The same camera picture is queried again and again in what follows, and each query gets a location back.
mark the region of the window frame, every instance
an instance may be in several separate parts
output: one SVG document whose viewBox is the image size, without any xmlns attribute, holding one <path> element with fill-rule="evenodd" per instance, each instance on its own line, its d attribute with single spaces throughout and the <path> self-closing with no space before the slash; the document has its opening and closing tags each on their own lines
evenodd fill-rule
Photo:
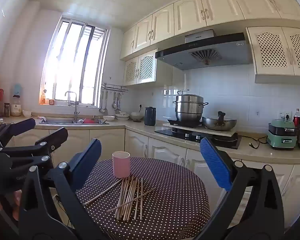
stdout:
<svg viewBox="0 0 300 240">
<path fill-rule="evenodd" d="M 82 106 L 82 107 L 97 107 L 97 108 L 99 108 L 99 105 L 100 105 L 101 82 L 102 82 L 102 76 L 103 76 L 103 65 L 104 65 L 104 59 L 105 59 L 106 49 L 107 49 L 107 42 L 109 40 L 109 33 L 110 32 L 109 32 L 108 29 L 99 28 L 99 27 L 96 27 L 94 25 L 88 24 L 86 22 L 82 22 L 82 21 L 75 20 L 75 19 L 70 19 L 70 18 L 67 18 L 67 17 L 61 17 L 60 20 L 59 20 L 59 23 L 58 23 L 58 25 L 56 27 L 55 33 L 53 34 L 53 38 L 51 39 L 51 43 L 50 43 L 50 46 L 49 46 L 49 49 L 48 49 L 48 53 L 47 53 L 44 65 L 46 65 L 46 63 L 47 63 L 47 61 L 48 61 L 48 59 L 50 57 L 50 54 L 52 53 L 52 48 L 54 46 L 54 43 L 56 41 L 56 38 L 58 36 L 58 33 L 60 31 L 60 28 L 61 28 L 61 25 L 62 25 L 63 22 L 68 23 L 68 26 L 67 26 L 67 30 L 65 32 L 65 36 L 64 36 L 63 41 L 62 41 L 60 52 L 59 52 L 59 54 L 58 54 L 57 57 L 61 57 L 61 55 L 63 53 L 63 48 L 64 48 L 64 45 L 65 45 L 66 38 L 68 36 L 71 24 L 75 23 L 75 24 L 79 24 L 79 25 L 82 26 L 82 29 L 81 29 L 81 32 L 80 32 L 80 35 L 79 35 L 79 38 L 78 38 L 78 41 L 77 41 L 76 49 L 75 49 L 74 62 L 75 62 L 75 59 L 76 59 L 76 56 L 77 56 L 78 47 L 79 47 L 81 38 L 83 36 L 85 27 L 87 27 L 87 26 L 91 27 L 91 32 L 90 32 L 88 44 L 87 44 L 87 47 L 86 47 L 84 61 L 83 61 L 83 66 L 82 66 L 81 80 L 80 80 L 80 87 L 79 87 L 79 95 L 77 95 L 77 97 L 78 97 L 77 100 L 79 101 L 78 106 Z M 94 32 L 95 32 L 96 29 L 102 31 L 104 34 L 103 34 L 103 38 L 102 38 L 102 45 L 101 45 L 99 59 L 98 59 L 98 63 L 97 63 L 97 71 L 96 71 L 95 85 L 94 85 L 94 92 L 93 92 L 93 101 L 92 101 L 92 104 L 83 104 L 83 103 L 81 103 L 82 89 L 83 89 L 83 78 L 84 78 L 85 68 L 86 68 L 86 64 L 87 64 L 87 58 L 88 58 L 88 52 L 89 52 L 89 49 L 90 49 L 90 44 L 91 44 L 91 41 L 92 41 L 92 38 L 93 38 L 93 34 L 94 34 Z M 43 86 L 44 86 L 44 83 L 45 83 L 45 74 L 46 74 L 45 73 L 45 69 L 46 68 L 44 67 L 44 70 L 43 70 L 43 73 L 42 73 L 41 90 L 43 89 Z M 55 96 L 56 96 L 56 86 L 57 86 L 56 76 L 57 76 L 57 73 L 55 73 L 54 82 L 53 82 L 52 99 L 55 100 L 55 105 L 57 105 L 57 106 L 69 106 L 69 102 L 70 102 L 70 94 L 69 93 L 68 93 L 68 100 L 55 99 Z"/>
</svg>

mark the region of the green appliance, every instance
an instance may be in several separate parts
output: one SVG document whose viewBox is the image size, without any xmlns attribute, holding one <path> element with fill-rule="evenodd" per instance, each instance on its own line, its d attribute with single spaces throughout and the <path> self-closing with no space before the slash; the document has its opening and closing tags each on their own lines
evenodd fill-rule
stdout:
<svg viewBox="0 0 300 240">
<path fill-rule="evenodd" d="M 275 149 L 293 149 L 297 143 L 297 128 L 291 121 L 272 120 L 269 123 L 267 142 Z"/>
</svg>

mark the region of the pink cup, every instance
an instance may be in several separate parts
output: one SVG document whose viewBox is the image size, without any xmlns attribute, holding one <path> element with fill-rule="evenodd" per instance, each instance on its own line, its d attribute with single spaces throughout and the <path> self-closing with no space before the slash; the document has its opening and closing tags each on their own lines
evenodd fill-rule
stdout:
<svg viewBox="0 0 300 240">
<path fill-rule="evenodd" d="M 114 152 L 112 154 L 113 175 L 119 179 L 130 176 L 130 153 Z"/>
</svg>

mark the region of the kitchen sink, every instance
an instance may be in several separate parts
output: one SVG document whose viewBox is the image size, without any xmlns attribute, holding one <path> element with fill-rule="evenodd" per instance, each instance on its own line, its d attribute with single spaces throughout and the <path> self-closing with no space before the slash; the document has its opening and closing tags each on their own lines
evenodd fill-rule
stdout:
<svg viewBox="0 0 300 240">
<path fill-rule="evenodd" d="M 67 119 L 46 119 L 46 121 L 44 119 L 41 120 L 40 123 L 49 123 L 49 124 L 77 124 L 77 125 L 87 125 L 87 124 L 91 124 L 91 125 L 95 125 L 95 124 L 108 124 L 108 123 L 102 123 L 103 121 L 101 121 L 100 119 L 95 119 L 93 120 L 93 123 L 82 123 L 84 121 L 84 119 L 78 119 L 77 121 L 71 119 L 71 118 L 67 118 Z"/>
</svg>

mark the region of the blue gripper pad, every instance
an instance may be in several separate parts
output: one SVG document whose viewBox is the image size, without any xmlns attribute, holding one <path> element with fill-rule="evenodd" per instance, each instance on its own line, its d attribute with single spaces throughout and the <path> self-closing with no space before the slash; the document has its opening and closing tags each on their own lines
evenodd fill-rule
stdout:
<svg viewBox="0 0 300 240">
<path fill-rule="evenodd" d="M 230 191 L 232 182 L 229 168 L 221 159 L 218 149 L 206 137 L 200 142 L 200 152 L 219 187 L 224 188 L 226 191 Z"/>
<path fill-rule="evenodd" d="M 82 152 L 77 153 L 69 161 L 72 182 L 70 188 L 73 192 L 83 187 L 94 165 L 101 156 L 101 142 L 92 139 L 88 147 Z"/>
</svg>

